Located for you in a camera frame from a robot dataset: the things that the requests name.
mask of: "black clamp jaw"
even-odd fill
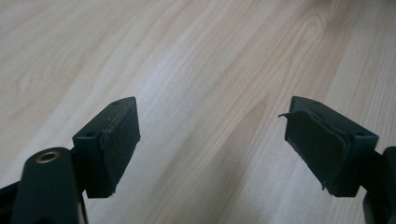
[[[36,153],[21,181],[0,189],[0,223],[88,223],[82,192],[113,194],[139,140],[135,98],[111,103],[75,134],[73,149]]]
[[[285,140],[335,197],[363,201],[366,223],[396,223],[396,147],[375,151],[378,136],[326,105],[293,96]]]

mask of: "light wood grain surface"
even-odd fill
[[[137,99],[142,139],[98,223],[364,223],[284,141],[292,95],[396,145],[396,2],[0,3],[0,186],[102,108]]]

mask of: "wooden floor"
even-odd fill
[[[396,2],[4,0],[0,186],[107,104],[137,99],[141,142],[107,223],[364,223],[284,141],[290,97],[396,145]]]

